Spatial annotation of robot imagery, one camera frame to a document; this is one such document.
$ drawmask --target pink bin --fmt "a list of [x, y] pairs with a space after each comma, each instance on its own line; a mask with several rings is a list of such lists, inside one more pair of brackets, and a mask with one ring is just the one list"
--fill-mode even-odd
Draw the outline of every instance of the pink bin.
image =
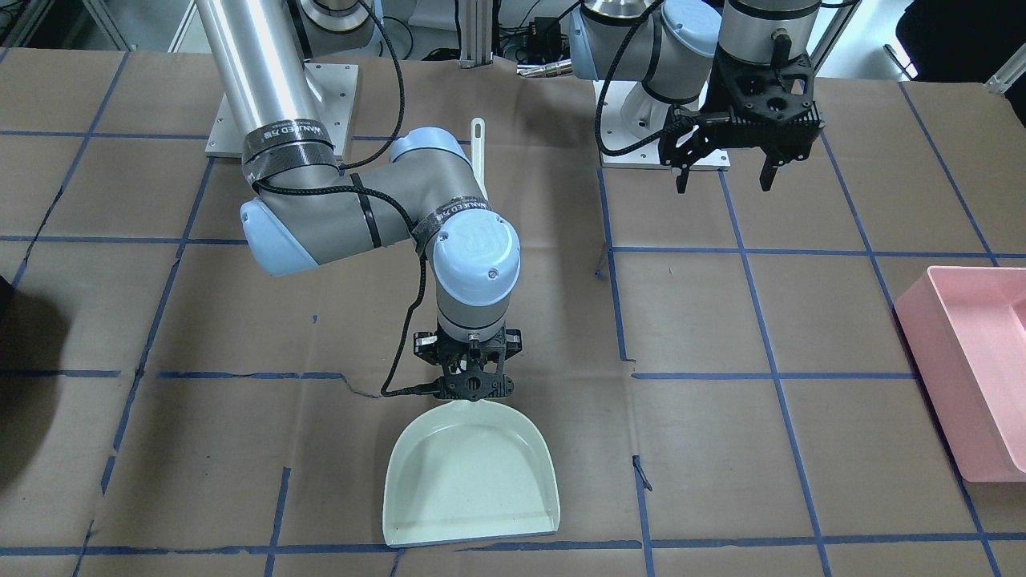
[[1026, 268], [930, 267], [895, 309], [962, 476], [1026, 482]]

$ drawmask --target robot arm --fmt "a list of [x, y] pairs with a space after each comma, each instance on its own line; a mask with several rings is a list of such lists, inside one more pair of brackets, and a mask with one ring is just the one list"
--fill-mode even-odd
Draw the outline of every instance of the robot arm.
[[[502, 370], [520, 350], [519, 332], [505, 325], [519, 239], [488, 206], [456, 139], [419, 128], [393, 145], [390, 164], [341, 177], [281, 3], [198, 6], [246, 134], [243, 176], [259, 195], [240, 217], [258, 263], [289, 274], [412, 237], [422, 264], [435, 271], [438, 295], [438, 331], [418, 334], [415, 353], [444, 375], [398, 392], [471, 400], [510, 394]], [[496, 372], [485, 370], [488, 362]]]
[[[824, 126], [804, 48], [819, 8], [820, 0], [726, 0], [720, 16], [701, 0], [589, 0], [574, 13], [575, 72], [638, 80], [650, 99], [670, 105], [652, 140], [678, 175], [678, 192], [689, 167], [713, 150], [753, 147], [766, 155], [759, 182], [770, 190], [780, 166], [808, 157]], [[688, 110], [707, 76], [704, 105]], [[599, 147], [610, 155], [600, 140]]]

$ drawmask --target white mounting plate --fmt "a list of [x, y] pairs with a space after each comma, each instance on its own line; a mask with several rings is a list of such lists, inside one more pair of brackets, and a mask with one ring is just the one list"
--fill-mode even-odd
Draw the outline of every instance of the white mounting plate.
[[[359, 67], [355, 64], [307, 64], [306, 69], [307, 74], [318, 84], [318, 88], [311, 89], [311, 92], [316, 100], [320, 120], [331, 136], [334, 156], [341, 159], [349, 142], [349, 124], [356, 101]], [[210, 138], [206, 141], [206, 155], [241, 158], [243, 137], [235, 124], [228, 98], [222, 97], [221, 108], [218, 109], [218, 116], [210, 128]]]
[[[614, 80], [609, 82], [609, 90], [605, 93], [605, 102], [609, 103], [602, 108], [602, 142], [605, 147], [616, 150], [638, 142], [638, 138], [632, 134], [620, 117], [620, 109], [624, 106], [624, 100], [634, 87], [636, 82], [629, 80]], [[595, 85], [595, 104], [598, 104], [598, 94], [602, 91], [602, 82]], [[613, 168], [666, 168], [659, 163], [659, 141], [645, 145], [634, 152], [623, 156], [602, 156], [602, 166]], [[722, 170], [731, 167], [731, 158], [726, 151], [716, 149], [709, 156], [699, 160], [692, 165], [692, 170]]]

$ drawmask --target metal base plate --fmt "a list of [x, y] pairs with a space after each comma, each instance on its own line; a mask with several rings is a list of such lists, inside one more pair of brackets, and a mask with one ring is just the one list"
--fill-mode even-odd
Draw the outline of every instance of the metal base plate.
[[[349, 142], [349, 124], [356, 101], [356, 79], [359, 67], [355, 64], [307, 64], [307, 73], [319, 85], [311, 90], [317, 101], [320, 120], [327, 126], [334, 144], [334, 156], [341, 159]], [[216, 158], [241, 158], [242, 138], [235, 117], [228, 105], [228, 98], [221, 98], [218, 116], [206, 142], [206, 155]]]
[[[635, 137], [624, 125], [620, 116], [620, 109], [624, 106], [624, 100], [634, 87], [636, 82], [629, 80], [614, 80], [609, 83], [609, 90], [605, 93], [605, 102], [609, 103], [602, 109], [602, 142], [606, 148], [619, 149], [638, 142]], [[602, 82], [595, 82], [595, 104], [598, 104], [598, 94], [602, 91]], [[659, 163], [659, 142], [654, 142], [623, 156], [602, 156], [602, 166], [613, 168], [666, 168]], [[731, 167], [731, 158], [726, 151], [716, 149], [712, 154], [699, 160], [692, 166], [692, 170], [722, 170]]]

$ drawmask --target white dustpan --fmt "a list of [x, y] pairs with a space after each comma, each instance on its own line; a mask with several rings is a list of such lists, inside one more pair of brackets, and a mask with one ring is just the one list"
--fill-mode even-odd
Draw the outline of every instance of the white dustpan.
[[529, 419], [488, 400], [418, 417], [388, 463], [382, 530], [392, 547], [542, 535], [559, 528], [549, 448]]

